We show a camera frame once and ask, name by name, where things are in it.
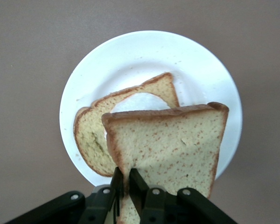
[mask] bread slice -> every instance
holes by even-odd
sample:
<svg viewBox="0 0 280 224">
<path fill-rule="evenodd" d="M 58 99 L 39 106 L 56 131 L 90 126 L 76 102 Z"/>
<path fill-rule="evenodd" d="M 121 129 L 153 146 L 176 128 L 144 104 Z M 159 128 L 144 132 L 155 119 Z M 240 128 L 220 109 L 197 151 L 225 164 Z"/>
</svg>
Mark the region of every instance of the bread slice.
<svg viewBox="0 0 280 224">
<path fill-rule="evenodd" d="M 171 108 L 179 106 L 173 76 L 167 72 L 139 86 L 100 98 L 91 107 L 83 107 L 76 114 L 74 137 L 77 147 L 88 166 L 102 176 L 112 176 L 116 165 L 108 153 L 101 117 L 117 103 L 137 92 L 152 93 L 162 98 Z"/>
<path fill-rule="evenodd" d="M 170 194 L 191 187 L 210 197 L 228 111 L 227 106 L 212 102 L 162 111 L 106 113 L 102 122 L 110 155 L 125 183 L 131 168 L 137 168 L 148 185 L 161 185 Z M 128 196 L 122 204 L 122 223 L 139 218 Z"/>
</svg>

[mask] gray table surface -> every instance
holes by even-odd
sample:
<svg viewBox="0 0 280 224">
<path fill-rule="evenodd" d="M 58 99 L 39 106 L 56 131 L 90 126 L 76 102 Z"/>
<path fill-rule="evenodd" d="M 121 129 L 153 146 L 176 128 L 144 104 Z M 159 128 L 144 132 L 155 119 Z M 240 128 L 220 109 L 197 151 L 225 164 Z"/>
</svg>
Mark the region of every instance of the gray table surface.
<svg viewBox="0 0 280 224">
<path fill-rule="evenodd" d="M 62 92 L 92 49 L 137 30 L 184 35 L 229 70 L 243 132 L 211 200 L 239 223 L 280 223 L 280 0 L 1 0 L 0 223 L 90 194 L 63 146 Z"/>
</svg>

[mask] metal screw head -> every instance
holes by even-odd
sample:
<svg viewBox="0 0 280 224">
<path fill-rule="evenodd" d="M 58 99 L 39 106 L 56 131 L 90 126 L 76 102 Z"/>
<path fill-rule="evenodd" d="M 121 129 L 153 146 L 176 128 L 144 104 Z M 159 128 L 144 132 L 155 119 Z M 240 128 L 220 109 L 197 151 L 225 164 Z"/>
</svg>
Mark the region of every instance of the metal screw head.
<svg viewBox="0 0 280 224">
<path fill-rule="evenodd" d="M 182 191 L 182 193 L 183 193 L 184 195 L 190 195 L 190 194 L 191 194 L 191 191 L 189 191 L 188 189 L 184 189 L 184 190 Z"/>
<path fill-rule="evenodd" d="M 160 194 L 160 190 L 157 189 L 157 188 L 153 189 L 153 194 L 154 195 L 159 195 Z"/>
<path fill-rule="evenodd" d="M 104 189 L 104 190 L 103 190 L 103 193 L 104 193 L 104 194 L 109 194 L 109 193 L 110 193 L 110 189 L 108 189 L 108 188 Z"/>
<path fill-rule="evenodd" d="M 70 199 L 71 200 L 76 200 L 78 197 L 79 197 L 79 195 L 75 194 L 75 195 L 70 196 Z"/>
</svg>

